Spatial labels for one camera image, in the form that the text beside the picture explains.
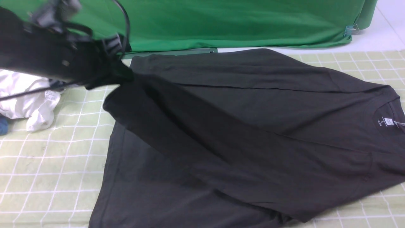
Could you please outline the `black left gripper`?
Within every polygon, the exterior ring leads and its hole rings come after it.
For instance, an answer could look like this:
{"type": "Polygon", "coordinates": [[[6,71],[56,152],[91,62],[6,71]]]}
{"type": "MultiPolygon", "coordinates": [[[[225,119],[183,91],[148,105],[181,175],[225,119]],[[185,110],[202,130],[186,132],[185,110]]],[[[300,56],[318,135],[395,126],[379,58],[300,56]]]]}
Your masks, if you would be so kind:
{"type": "Polygon", "coordinates": [[[122,62],[131,50],[126,38],[104,38],[93,43],[77,43],[72,61],[63,61],[62,76],[49,76],[52,90],[83,86],[92,90],[102,86],[132,82],[133,71],[122,62]]]}

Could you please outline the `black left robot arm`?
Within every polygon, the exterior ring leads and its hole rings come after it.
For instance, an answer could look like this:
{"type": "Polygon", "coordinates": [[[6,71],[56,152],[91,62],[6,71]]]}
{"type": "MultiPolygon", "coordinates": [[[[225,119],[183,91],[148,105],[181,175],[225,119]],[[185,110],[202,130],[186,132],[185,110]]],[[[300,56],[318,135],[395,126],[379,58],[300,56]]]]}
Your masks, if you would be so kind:
{"type": "Polygon", "coordinates": [[[25,21],[1,7],[1,69],[39,75],[88,90],[133,80],[119,53],[130,51],[125,36],[94,39],[92,30],[69,22],[79,8],[50,0],[25,21]]]}

